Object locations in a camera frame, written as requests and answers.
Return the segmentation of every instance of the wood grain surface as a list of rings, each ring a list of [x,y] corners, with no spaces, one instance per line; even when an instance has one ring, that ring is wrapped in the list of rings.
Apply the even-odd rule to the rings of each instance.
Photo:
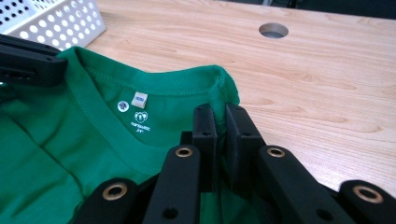
[[[223,66],[269,145],[338,190],[396,196],[396,21],[209,0],[96,0],[88,49],[148,72]],[[268,22],[289,29],[270,39]]]

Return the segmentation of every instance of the white label tag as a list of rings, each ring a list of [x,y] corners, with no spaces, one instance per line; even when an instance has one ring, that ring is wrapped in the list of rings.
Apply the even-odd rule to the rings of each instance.
[[[131,104],[144,109],[147,101],[148,101],[148,95],[137,91],[134,94],[134,99],[132,100]]]

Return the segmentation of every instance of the black clip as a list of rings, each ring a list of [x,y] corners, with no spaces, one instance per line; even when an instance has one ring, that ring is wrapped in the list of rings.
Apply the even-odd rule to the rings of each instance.
[[[0,35],[0,82],[39,87],[60,84],[67,66],[54,47]]]

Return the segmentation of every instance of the green fabric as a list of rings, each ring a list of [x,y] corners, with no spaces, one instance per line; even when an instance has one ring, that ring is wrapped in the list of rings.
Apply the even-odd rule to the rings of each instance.
[[[159,173],[167,150],[191,130],[196,106],[210,103],[223,135],[225,104],[239,103],[233,80],[215,65],[155,74],[81,48],[59,57],[68,60],[61,85],[14,85],[14,99],[0,99],[0,223],[67,223],[102,182],[139,184]],[[136,91],[148,95],[144,109],[131,105]],[[220,197],[202,194],[202,223],[257,222],[248,201],[227,188]]]

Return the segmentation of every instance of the perforated basket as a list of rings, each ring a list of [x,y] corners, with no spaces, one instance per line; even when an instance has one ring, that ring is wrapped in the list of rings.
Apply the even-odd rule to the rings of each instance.
[[[57,49],[87,46],[106,29],[94,0],[0,0],[0,33]]]

